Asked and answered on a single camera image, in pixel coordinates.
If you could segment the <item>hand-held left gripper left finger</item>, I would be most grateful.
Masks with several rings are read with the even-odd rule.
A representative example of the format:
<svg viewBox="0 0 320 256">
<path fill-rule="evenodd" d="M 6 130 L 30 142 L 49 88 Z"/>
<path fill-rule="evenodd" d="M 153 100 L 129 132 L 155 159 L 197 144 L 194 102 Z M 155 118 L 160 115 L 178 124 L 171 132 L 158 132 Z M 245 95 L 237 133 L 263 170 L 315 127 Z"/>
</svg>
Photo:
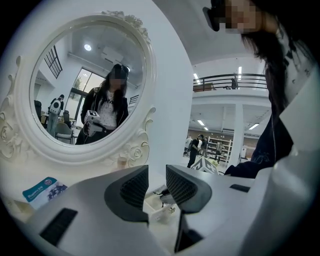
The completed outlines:
<svg viewBox="0 0 320 256">
<path fill-rule="evenodd" d="M 143 211 L 148 187 L 147 165 L 89 178 L 19 227 L 45 256 L 160 256 Z"/>
</svg>

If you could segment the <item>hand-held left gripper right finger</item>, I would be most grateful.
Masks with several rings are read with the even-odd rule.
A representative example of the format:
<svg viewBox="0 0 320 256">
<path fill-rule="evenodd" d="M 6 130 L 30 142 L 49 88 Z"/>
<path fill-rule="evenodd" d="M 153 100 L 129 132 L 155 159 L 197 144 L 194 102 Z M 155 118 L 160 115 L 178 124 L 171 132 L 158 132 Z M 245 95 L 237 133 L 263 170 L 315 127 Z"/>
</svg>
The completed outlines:
<svg viewBox="0 0 320 256">
<path fill-rule="evenodd" d="M 180 209 L 175 255 L 240 256 L 271 172 L 250 179 L 167 165 L 166 186 Z"/>
</svg>

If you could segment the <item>person's black jacket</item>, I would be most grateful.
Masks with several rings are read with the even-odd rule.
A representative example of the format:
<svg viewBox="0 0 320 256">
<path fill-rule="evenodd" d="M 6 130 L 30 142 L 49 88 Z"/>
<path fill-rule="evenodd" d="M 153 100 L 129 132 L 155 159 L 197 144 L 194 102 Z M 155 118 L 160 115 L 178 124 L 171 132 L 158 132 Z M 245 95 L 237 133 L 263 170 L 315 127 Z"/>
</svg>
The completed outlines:
<svg viewBox="0 0 320 256">
<path fill-rule="evenodd" d="M 290 153 L 293 141 L 279 118 L 272 97 L 269 97 L 269 100 L 271 116 L 258 139 L 251 160 L 236 166 L 231 165 L 224 173 L 226 176 L 255 179 L 260 170 L 273 167 L 278 160 Z"/>
</svg>

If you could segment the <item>blue white packet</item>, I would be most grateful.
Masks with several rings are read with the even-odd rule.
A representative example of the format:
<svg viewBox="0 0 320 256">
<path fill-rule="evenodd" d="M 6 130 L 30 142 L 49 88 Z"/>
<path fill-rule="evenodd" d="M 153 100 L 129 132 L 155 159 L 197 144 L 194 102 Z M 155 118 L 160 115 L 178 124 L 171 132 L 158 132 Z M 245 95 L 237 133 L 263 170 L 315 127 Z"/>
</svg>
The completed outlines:
<svg viewBox="0 0 320 256">
<path fill-rule="evenodd" d="M 68 187 L 53 177 L 46 177 L 33 187 L 24 190 L 22 195 L 30 206 L 38 210 L 43 205 L 56 198 Z"/>
</svg>

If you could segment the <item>oval mirror with ornate frame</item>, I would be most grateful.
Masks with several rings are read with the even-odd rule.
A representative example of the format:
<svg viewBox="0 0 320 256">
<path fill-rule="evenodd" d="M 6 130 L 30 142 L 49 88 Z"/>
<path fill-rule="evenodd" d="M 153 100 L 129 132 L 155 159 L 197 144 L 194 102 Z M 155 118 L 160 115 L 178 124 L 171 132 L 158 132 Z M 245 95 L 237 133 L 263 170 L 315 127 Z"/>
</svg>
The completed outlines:
<svg viewBox="0 0 320 256">
<path fill-rule="evenodd" d="M 33 90 L 36 68 L 41 57 L 66 32 L 89 25 L 111 24 L 132 34 L 144 54 L 143 90 L 127 121 L 114 133 L 90 146 L 67 145 L 49 138 L 39 127 L 33 115 Z M 8 142 L 12 155 L 1 157 L 11 165 L 43 168 L 48 164 L 68 167 L 104 165 L 114 168 L 120 158 L 126 158 L 129 167 L 144 165 L 150 154 L 147 127 L 152 123 L 155 108 L 151 98 L 157 80 L 156 57 L 148 31 L 141 19 L 122 11 L 102 11 L 78 18 L 55 22 L 44 34 L 44 39 L 30 48 L 29 53 L 16 59 L 17 72 L 8 78 L 9 93 L 3 100 L 0 115 L 12 125 L 13 136 Z"/>
</svg>

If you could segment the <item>black balcony railing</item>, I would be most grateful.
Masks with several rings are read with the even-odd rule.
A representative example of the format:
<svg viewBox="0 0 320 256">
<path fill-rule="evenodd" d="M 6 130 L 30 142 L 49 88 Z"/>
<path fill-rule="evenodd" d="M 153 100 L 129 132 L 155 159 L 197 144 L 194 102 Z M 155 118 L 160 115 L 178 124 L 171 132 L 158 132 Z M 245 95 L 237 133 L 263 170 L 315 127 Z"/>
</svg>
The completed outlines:
<svg viewBox="0 0 320 256">
<path fill-rule="evenodd" d="M 266 76 L 255 73 L 230 73 L 195 78 L 193 92 L 224 90 L 267 90 Z"/>
</svg>

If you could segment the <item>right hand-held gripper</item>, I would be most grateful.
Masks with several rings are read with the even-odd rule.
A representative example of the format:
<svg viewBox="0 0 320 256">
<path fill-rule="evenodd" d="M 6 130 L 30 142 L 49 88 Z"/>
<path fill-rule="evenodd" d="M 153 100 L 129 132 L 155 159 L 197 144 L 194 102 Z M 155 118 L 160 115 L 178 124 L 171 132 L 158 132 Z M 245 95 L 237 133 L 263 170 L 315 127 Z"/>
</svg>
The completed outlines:
<svg viewBox="0 0 320 256">
<path fill-rule="evenodd" d="M 217 167 L 205 157 L 201 157 L 197 160 L 192 165 L 192 169 L 206 173 L 218 173 Z"/>
</svg>

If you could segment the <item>white jewelry box with earrings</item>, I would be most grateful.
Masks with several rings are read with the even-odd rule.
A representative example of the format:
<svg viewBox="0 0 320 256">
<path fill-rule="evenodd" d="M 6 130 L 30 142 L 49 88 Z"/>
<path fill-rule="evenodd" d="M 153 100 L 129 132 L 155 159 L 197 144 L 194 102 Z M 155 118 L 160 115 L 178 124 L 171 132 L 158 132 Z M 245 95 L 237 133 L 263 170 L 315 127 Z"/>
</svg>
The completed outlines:
<svg viewBox="0 0 320 256">
<path fill-rule="evenodd" d="M 171 218 L 178 218 L 180 215 L 180 209 L 176 203 L 163 204 L 160 197 L 153 193 L 160 193 L 164 189 L 168 189 L 166 185 L 159 186 L 148 191 L 144 197 L 143 212 L 148 215 L 150 223 L 167 223 Z"/>
</svg>

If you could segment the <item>person's white printed shirt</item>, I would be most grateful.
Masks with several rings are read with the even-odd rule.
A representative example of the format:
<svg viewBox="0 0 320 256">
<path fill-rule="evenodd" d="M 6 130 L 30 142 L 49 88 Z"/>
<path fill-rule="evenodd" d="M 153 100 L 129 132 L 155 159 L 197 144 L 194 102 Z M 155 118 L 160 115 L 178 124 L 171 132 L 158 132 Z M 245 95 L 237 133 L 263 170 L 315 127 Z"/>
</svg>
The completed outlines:
<svg viewBox="0 0 320 256">
<path fill-rule="evenodd" d="M 314 87 L 320 94 L 320 67 L 306 44 L 290 38 L 282 24 L 278 26 L 275 35 L 283 53 L 283 107 L 287 108 L 302 89 Z"/>
</svg>

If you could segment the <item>white storage shelf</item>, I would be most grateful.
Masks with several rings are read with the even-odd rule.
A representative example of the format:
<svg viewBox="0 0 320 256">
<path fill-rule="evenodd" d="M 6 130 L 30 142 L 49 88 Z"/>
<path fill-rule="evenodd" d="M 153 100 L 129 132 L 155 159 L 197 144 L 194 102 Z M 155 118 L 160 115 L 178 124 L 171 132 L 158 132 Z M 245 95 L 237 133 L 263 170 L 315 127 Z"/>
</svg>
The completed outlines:
<svg viewBox="0 0 320 256">
<path fill-rule="evenodd" d="M 208 138 L 208 145 L 207 145 L 207 155 L 209 158 L 214 159 L 217 153 L 217 146 L 222 145 L 221 154 L 217 157 L 220 157 L 222 162 L 228 163 L 231 156 L 231 151 L 233 148 L 233 141 L 209 137 Z"/>
</svg>

